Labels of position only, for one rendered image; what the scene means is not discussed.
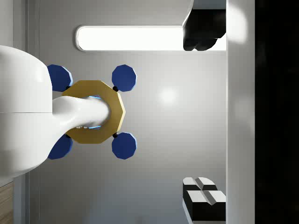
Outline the drone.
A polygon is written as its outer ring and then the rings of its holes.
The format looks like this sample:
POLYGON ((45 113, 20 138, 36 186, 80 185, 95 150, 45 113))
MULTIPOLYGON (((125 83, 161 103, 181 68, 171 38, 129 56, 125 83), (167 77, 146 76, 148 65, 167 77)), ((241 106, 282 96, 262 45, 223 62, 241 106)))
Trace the drone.
POLYGON ((72 82, 71 73, 63 66, 51 64, 48 72, 53 91, 62 96, 52 101, 52 114, 63 135, 50 151, 51 160, 65 157, 73 141, 99 144, 113 137, 112 152, 122 160, 132 157, 137 140, 131 133, 119 133, 125 107, 119 91, 131 91, 137 80, 134 69, 117 66, 112 73, 113 87, 98 80, 72 82))

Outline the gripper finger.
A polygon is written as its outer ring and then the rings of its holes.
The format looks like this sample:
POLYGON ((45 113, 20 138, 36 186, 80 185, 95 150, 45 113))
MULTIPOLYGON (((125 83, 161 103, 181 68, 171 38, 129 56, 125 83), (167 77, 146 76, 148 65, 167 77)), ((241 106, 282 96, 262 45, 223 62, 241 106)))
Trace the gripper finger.
POLYGON ((226 0, 191 0, 182 27, 185 51, 211 49, 226 33, 226 0))
POLYGON ((183 202, 189 224, 226 224, 226 196, 205 177, 183 179, 183 202))

